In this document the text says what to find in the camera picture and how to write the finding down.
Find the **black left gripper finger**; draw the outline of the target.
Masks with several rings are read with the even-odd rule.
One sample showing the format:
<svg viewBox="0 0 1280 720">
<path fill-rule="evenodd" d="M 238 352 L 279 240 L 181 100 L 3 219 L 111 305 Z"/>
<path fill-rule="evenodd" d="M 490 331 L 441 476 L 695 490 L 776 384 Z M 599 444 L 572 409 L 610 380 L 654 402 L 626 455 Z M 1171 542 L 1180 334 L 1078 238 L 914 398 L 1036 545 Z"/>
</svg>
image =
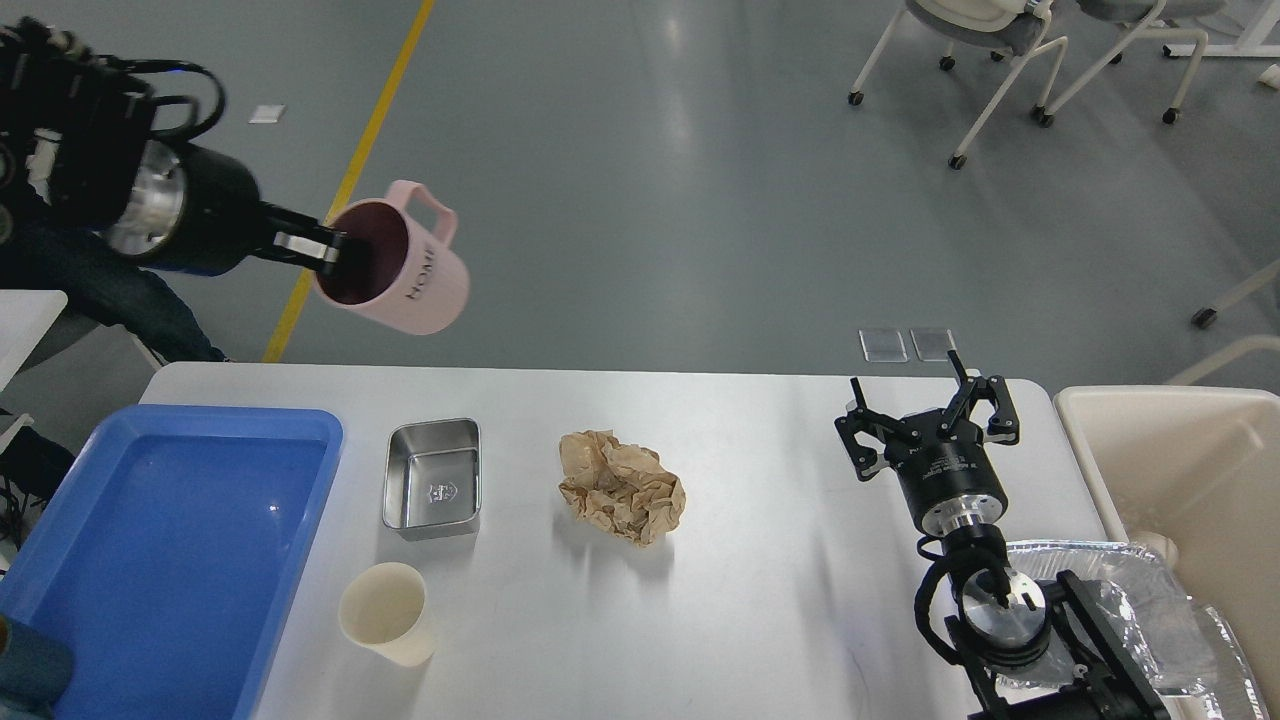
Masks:
<svg viewBox="0 0 1280 720">
<path fill-rule="evenodd" d="M 253 258 L 302 266 L 316 275 L 328 277 L 340 259 L 343 234 L 321 232 L 319 237 L 276 232 L 266 243 L 252 250 Z"/>
<path fill-rule="evenodd" d="M 262 202 L 264 218 L 273 232 L 271 243 L 283 249 L 342 249 L 347 234 L 324 225 L 314 217 Z"/>
</svg>

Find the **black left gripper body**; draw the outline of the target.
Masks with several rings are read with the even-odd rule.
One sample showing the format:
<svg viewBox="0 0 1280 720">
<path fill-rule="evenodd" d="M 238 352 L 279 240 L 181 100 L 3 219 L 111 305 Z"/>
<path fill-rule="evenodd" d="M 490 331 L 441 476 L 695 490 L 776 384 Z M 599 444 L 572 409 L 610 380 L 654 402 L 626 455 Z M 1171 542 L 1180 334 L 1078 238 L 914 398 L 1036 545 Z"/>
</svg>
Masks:
<svg viewBox="0 0 1280 720">
<path fill-rule="evenodd" d="M 275 238 L 246 164 L 195 143 L 147 142 L 129 202 L 100 236 L 140 266 L 220 275 Z"/>
</svg>

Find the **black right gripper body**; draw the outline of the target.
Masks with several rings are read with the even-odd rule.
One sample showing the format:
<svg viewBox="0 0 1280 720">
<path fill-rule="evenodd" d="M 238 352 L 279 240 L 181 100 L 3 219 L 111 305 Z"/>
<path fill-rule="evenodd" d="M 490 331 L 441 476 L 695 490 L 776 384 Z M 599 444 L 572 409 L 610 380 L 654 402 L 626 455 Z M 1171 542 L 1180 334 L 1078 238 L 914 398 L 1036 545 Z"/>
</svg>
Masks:
<svg viewBox="0 0 1280 720">
<path fill-rule="evenodd" d="M 947 536 L 964 525 L 995 524 L 1009 497 L 984 448 L 986 433 L 959 419 L 943 428 L 943 413 L 929 410 L 902 419 L 904 436 L 884 441 L 914 527 Z"/>
</svg>

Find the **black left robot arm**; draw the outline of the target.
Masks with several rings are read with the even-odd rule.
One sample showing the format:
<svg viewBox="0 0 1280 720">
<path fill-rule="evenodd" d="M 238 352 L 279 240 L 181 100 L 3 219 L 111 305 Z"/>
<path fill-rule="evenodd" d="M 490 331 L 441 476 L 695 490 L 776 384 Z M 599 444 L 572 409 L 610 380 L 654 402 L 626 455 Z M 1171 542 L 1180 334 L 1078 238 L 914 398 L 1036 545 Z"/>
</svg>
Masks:
<svg viewBox="0 0 1280 720">
<path fill-rule="evenodd" d="M 3 28 L 1 70 L 3 238 L 50 211 L 129 263 L 192 275 L 261 258 L 330 277 L 370 259 L 366 240 L 265 202 L 243 163 L 196 143 L 227 109 L 219 79 L 209 111 L 148 82 L 206 68 L 96 54 L 26 17 Z"/>
</svg>

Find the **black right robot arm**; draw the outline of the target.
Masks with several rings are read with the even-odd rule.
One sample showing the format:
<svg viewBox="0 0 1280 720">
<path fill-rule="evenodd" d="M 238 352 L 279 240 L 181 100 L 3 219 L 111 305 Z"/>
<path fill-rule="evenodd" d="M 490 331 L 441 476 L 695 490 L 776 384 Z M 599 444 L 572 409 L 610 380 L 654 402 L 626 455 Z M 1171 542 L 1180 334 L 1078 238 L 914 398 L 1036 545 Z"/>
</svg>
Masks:
<svg viewBox="0 0 1280 720">
<path fill-rule="evenodd" d="M 859 480 L 899 479 L 916 553 L 928 564 L 913 598 L 916 630 L 964 670 L 982 719 L 1167 719 L 1170 712 L 1084 582 L 1070 570 L 1037 580 L 1016 570 L 998 528 L 1009 496 L 987 454 L 1014 446 L 1020 420 L 1001 375 L 972 374 L 948 351 L 957 387 L 947 405 L 891 416 L 861 382 L 835 429 Z M 1070 660 L 1050 694 L 1010 701 L 997 680 L 1039 662 L 1052 644 Z"/>
</svg>

